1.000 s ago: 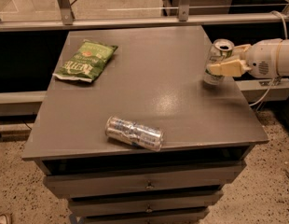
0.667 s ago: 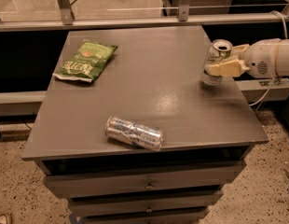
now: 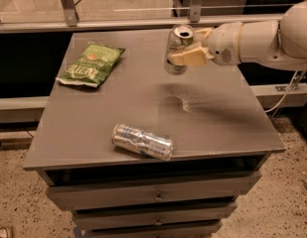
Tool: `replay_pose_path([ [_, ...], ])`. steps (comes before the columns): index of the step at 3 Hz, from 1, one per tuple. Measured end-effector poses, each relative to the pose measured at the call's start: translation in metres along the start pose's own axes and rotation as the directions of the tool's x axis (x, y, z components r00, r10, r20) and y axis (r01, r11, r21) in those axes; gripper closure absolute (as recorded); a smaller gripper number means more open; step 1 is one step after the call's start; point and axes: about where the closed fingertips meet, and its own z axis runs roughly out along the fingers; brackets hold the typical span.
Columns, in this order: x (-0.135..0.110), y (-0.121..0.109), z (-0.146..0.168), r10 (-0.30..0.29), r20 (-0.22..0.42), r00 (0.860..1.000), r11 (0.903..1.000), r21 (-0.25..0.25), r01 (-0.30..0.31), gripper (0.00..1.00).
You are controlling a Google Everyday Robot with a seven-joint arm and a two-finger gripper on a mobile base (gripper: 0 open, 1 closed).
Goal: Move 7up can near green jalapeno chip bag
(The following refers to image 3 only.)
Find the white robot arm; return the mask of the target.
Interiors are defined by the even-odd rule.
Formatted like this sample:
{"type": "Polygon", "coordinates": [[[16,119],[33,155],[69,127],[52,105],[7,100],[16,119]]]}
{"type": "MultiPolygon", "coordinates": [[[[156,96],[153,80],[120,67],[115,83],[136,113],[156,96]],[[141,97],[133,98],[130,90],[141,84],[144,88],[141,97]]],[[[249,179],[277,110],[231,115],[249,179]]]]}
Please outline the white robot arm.
{"type": "Polygon", "coordinates": [[[169,42],[166,62],[180,71],[208,61],[307,70],[307,1],[292,6],[279,20],[234,22],[199,30],[178,25],[169,42]]]}

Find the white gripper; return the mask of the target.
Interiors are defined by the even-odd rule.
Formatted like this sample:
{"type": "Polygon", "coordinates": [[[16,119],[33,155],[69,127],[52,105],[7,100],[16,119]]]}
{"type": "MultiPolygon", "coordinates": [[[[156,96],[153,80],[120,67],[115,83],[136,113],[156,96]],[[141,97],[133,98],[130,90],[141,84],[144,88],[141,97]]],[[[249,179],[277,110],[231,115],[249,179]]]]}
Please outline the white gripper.
{"type": "Polygon", "coordinates": [[[200,66],[213,60],[218,65],[237,65],[240,61],[239,46],[243,23],[227,23],[215,29],[203,28],[194,31],[197,42],[167,56],[174,65],[200,66]]]}

